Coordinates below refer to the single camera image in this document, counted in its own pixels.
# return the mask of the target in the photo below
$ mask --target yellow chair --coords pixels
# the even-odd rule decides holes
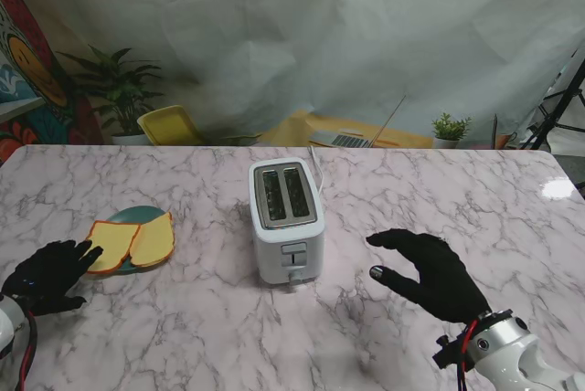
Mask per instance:
[[[138,118],[154,146],[197,146],[206,144],[182,106],[168,106]]]

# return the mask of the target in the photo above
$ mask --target power cord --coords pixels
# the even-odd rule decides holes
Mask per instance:
[[[321,179],[321,183],[319,184],[319,195],[320,195],[321,191],[323,190],[323,184],[325,182],[325,175],[323,174],[323,170],[321,169],[321,165],[319,164],[319,160],[317,159],[317,154],[315,153],[313,146],[309,146],[309,150],[311,151],[311,156],[313,157],[314,165],[317,168],[317,171],[319,172],[319,177]]]

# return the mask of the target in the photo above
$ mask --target small succulent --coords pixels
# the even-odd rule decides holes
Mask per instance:
[[[435,120],[432,123],[432,126],[434,127],[435,137],[441,140],[458,142],[469,132],[471,122],[471,117],[464,120],[452,121],[451,114],[444,112],[439,120]]]

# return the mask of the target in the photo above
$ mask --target potted plant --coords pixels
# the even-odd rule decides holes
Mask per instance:
[[[87,73],[75,74],[73,77],[84,81],[79,84],[79,91],[87,96],[102,98],[105,102],[92,111],[102,117],[101,128],[106,129],[115,122],[120,124],[122,132],[112,136],[113,144],[118,145],[149,145],[148,137],[138,124],[138,117],[153,111],[154,108],[146,99],[162,96],[160,92],[145,90],[143,79],[146,77],[159,78],[151,71],[160,69],[156,65],[141,65],[130,69],[126,68],[132,62],[151,62],[142,60],[120,61],[130,48],[123,48],[111,56],[90,46],[96,61],[78,58],[68,53],[59,54],[80,64]]]
[[[455,149],[457,143],[469,132],[471,122],[471,117],[452,121],[451,114],[444,112],[439,120],[432,123],[435,132],[432,147],[434,149]]]

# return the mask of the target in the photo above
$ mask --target green plate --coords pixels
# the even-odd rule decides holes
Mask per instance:
[[[107,220],[109,222],[118,222],[121,224],[145,224],[162,216],[164,213],[165,211],[156,206],[131,206],[130,208],[126,208],[115,215],[108,217]],[[130,257],[128,257],[124,263],[114,271],[114,274],[128,274],[139,270],[144,270],[144,268],[134,266],[130,263]]]

